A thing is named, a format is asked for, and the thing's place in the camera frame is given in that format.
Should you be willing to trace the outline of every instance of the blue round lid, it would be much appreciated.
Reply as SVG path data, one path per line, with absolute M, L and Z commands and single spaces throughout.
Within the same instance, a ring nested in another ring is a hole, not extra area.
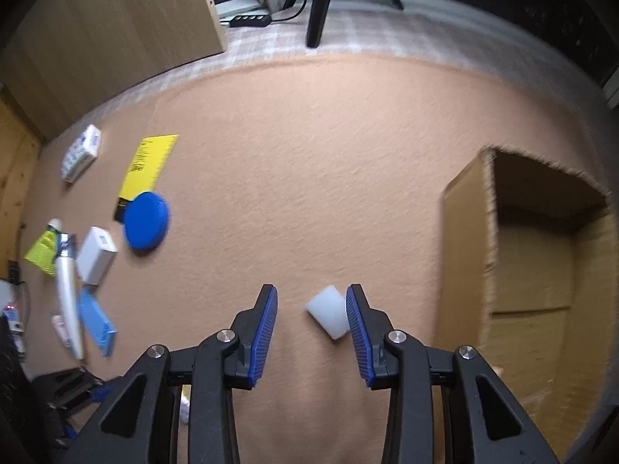
M 153 249 L 168 230 L 168 205 L 153 192 L 143 192 L 127 205 L 125 237 L 133 249 Z

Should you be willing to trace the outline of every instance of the triangular cutout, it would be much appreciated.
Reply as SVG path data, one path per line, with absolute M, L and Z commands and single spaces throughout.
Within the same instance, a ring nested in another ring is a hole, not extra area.
M 133 436 L 145 387 L 146 375 L 138 375 L 101 422 L 103 432 L 123 438 Z
M 475 382 L 479 391 L 479 399 L 482 402 L 488 438 L 496 441 L 510 436 L 518 436 L 522 432 L 518 420 L 502 401 L 494 387 L 490 385 L 488 379 L 477 377 Z

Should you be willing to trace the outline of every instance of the white block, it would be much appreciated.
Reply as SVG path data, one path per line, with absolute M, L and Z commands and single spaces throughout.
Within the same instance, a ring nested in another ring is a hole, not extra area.
M 91 227 L 75 260 L 80 279 L 87 285 L 98 285 L 117 251 L 107 230 Z
M 305 309 L 320 323 L 333 340 L 342 338 L 349 330 L 346 299 L 335 286 L 328 286 L 305 304 Z
M 60 177 L 69 183 L 73 183 L 86 167 L 97 158 L 100 144 L 101 131 L 94 125 L 89 125 L 64 154 Z

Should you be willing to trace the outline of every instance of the wooden wall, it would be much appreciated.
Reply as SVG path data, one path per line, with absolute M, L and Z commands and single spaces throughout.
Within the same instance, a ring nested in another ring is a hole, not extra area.
M 125 89 L 225 50 L 213 0 L 38 0 L 0 82 L 46 139 Z
M 8 261 L 19 255 L 22 211 L 40 147 L 40 140 L 0 86 L 0 278 L 8 277 Z

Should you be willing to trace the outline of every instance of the tan mat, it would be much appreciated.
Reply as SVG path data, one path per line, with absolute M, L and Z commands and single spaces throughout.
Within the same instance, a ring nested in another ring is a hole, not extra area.
M 365 388 L 349 337 L 332 343 L 303 305 L 327 285 L 361 283 L 396 327 L 428 342 L 441 194 L 483 145 L 601 180 L 567 110 L 410 59 L 322 56 L 229 70 L 125 107 L 100 128 L 100 156 L 72 187 L 59 178 L 68 137 L 43 151 L 22 252 L 52 217 L 81 239 L 91 225 L 109 229 L 120 245 L 97 292 L 118 328 L 113 357 L 86 337 L 87 364 L 102 377 L 124 373 L 153 343 L 196 345 L 252 305 L 263 283 L 276 285 L 264 377 L 234 398 L 245 464 L 380 461 L 389 396 Z M 169 233 L 139 258 L 112 220 L 116 196 L 140 139 L 171 133 L 180 137 L 156 188 L 169 202 Z M 73 365 L 50 325 L 54 281 L 31 266 L 24 273 L 28 366 Z

